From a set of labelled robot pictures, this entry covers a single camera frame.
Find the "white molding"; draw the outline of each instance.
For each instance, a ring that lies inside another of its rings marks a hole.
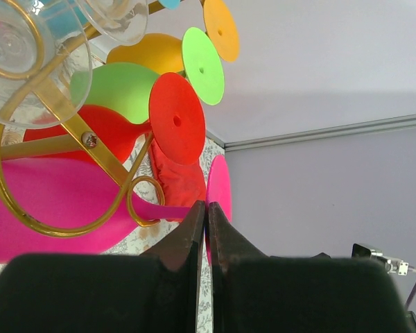
[[[225,144],[225,152],[239,151],[243,149],[276,146],[278,144],[292,144],[311,140],[341,137],[344,135],[357,135],[363,133],[381,132],[384,130],[397,130],[416,126],[416,115],[356,123],[348,126],[311,130],[302,133],[266,137],[262,139],[247,140],[242,142],[230,142]]]

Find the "clear glass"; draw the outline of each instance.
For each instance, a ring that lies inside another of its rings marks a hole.
[[[102,34],[122,45],[141,41],[148,24],[147,0],[76,0],[83,14]]]
[[[75,37],[83,43],[67,53],[64,42]],[[54,58],[62,54],[67,57],[52,65]],[[26,83],[34,83],[34,77],[41,70],[49,68],[48,78],[33,84],[11,115],[3,114],[1,109],[5,103]],[[72,101],[69,83],[76,72],[83,78],[83,88],[75,92]],[[55,107],[61,110],[56,117],[35,94],[48,81],[56,92],[61,92],[61,95],[52,93],[52,98],[57,96]],[[48,6],[39,0],[0,0],[0,123],[20,128],[58,125],[77,113],[89,93],[91,81],[89,45],[67,0],[53,0]]]

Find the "screw head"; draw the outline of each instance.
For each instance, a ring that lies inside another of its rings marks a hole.
[[[93,132],[83,133],[82,134],[82,143],[87,148],[94,148],[95,146],[97,146],[98,137],[97,137],[96,133],[93,133]]]

